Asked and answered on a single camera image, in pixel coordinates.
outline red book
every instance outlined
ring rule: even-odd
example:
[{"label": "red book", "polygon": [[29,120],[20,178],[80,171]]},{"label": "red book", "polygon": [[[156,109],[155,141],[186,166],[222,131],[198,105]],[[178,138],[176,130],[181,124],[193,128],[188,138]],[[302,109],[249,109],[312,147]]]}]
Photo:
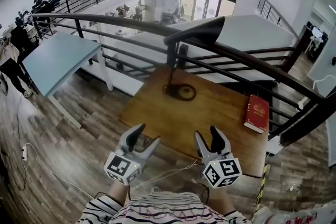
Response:
[{"label": "red book", "polygon": [[269,121],[269,105],[268,103],[255,95],[250,96],[247,111],[245,115],[244,126],[258,132],[263,133],[267,129]]}]

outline white table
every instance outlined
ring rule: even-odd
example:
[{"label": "white table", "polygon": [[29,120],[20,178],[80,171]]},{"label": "white table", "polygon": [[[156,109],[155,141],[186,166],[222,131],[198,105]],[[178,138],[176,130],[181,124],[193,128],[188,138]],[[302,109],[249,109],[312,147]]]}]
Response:
[{"label": "white table", "polygon": [[100,44],[65,33],[56,33],[37,47],[23,64],[41,94],[47,97],[76,127],[81,124],[55,99],[53,94],[81,65],[97,55],[99,66],[110,91],[113,90]]}]

